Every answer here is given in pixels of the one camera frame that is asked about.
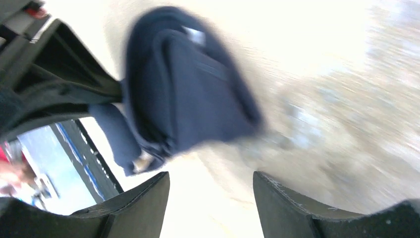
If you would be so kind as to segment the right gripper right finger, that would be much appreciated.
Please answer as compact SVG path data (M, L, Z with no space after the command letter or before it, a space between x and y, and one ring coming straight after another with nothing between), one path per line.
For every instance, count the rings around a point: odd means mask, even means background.
M266 238L418 238L420 201L409 199L362 215L318 202L253 173L253 191Z

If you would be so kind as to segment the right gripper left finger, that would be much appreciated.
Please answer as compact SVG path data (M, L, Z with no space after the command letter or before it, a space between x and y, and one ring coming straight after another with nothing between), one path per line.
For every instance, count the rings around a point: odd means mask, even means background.
M58 215L18 199L0 199L2 238L158 238L170 177L160 172L139 186L71 215Z

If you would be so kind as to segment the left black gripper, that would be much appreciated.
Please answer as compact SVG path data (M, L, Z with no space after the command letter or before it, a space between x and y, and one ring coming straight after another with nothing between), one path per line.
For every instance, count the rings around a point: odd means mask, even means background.
M20 94L0 91L1 141L88 117L89 105L122 100L120 84L65 23L54 20L31 43L51 17L44 4L43 0L0 2L0 86Z

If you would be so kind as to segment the operator bare hand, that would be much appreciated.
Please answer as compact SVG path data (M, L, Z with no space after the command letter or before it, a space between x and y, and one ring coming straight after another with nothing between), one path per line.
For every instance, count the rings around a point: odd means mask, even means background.
M0 179L14 187L29 185L34 182L35 177L35 173L27 163L0 162Z

